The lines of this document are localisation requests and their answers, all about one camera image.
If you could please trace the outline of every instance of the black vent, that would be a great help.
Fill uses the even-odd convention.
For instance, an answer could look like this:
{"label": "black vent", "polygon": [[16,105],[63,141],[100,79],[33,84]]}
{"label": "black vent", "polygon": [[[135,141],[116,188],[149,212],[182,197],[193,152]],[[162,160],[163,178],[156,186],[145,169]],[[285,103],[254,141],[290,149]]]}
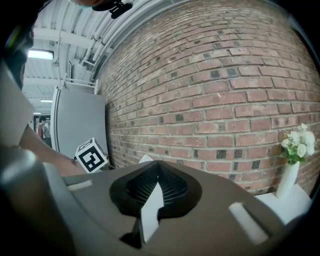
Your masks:
{"label": "black vent", "polygon": [[157,164],[127,183],[126,191],[143,206],[159,183],[164,205],[171,204],[187,192],[187,183],[164,166]]}

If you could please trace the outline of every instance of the ceiling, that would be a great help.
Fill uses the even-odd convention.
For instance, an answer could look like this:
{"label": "ceiling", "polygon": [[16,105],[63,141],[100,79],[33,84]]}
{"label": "ceiling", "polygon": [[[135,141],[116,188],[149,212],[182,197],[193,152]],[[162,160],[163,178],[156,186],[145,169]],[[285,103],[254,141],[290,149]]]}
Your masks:
{"label": "ceiling", "polygon": [[54,52],[53,60],[29,58],[24,72],[22,92],[36,112],[48,115],[54,89],[63,78],[93,82],[98,67],[113,50],[144,21],[186,0],[130,0],[131,10],[117,19],[108,11],[53,0],[39,14],[34,26],[33,49]]}

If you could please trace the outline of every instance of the flower arrangement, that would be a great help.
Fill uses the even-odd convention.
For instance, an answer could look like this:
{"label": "flower arrangement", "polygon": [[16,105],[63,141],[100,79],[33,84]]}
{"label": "flower arrangement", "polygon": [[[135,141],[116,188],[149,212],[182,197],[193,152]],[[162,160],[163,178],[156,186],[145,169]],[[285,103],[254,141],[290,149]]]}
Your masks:
{"label": "flower arrangement", "polygon": [[281,145],[284,152],[281,157],[288,158],[288,163],[294,165],[297,162],[304,162],[305,157],[315,152],[315,136],[312,131],[307,130],[305,124],[298,126],[298,131],[292,131],[286,135]]}

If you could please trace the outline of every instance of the white paper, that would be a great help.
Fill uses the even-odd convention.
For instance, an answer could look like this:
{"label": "white paper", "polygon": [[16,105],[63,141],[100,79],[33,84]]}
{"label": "white paper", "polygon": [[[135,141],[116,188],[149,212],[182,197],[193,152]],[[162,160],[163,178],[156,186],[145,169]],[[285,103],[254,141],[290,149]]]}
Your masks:
{"label": "white paper", "polygon": [[159,227],[158,210],[164,207],[164,205],[162,189],[159,183],[157,183],[150,197],[141,209],[141,224],[145,243]]}
{"label": "white paper", "polygon": [[153,159],[148,156],[147,154],[144,154],[143,157],[141,158],[141,160],[139,161],[139,164],[144,163],[144,162],[149,162],[149,161],[153,161]]}

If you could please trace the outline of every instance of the white flower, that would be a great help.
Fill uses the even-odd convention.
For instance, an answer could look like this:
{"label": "white flower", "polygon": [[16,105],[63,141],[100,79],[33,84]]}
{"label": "white flower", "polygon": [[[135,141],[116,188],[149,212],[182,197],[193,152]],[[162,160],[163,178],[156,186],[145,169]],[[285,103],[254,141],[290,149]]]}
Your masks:
{"label": "white flower", "polygon": [[290,144],[290,140],[288,138],[285,138],[282,143],[281,143],[281,146],[284,147],[284,148],[287,148]]}
{"label": "white flower", "polygon": [[296,131],[292,131],[288,134],[288,138],[290,138],[292,145],[298,146],[300,143],[300,133]]}
{"label": "white flower", "polygon": [[299,144],[296,153],[299,157],[303,158],[307,152],[307,147],[305,144]]}
{"label": "white flower", "polygon": [[304,123],[298,126],[298,130],[300,132],[305,132],[308,129],[308,126],[306,126]]}
{"label": "white flower", "polygon": [[309,144],[306,146],[306,154],[308,156],[312,156],[315,153],[315,145],[314,144]]}
{"label": "white flower", "polygon": [[316,139],[312,131],[307,130],[301,134],[301,143],[309,146],[309,145],[314,145],[315,141]]}

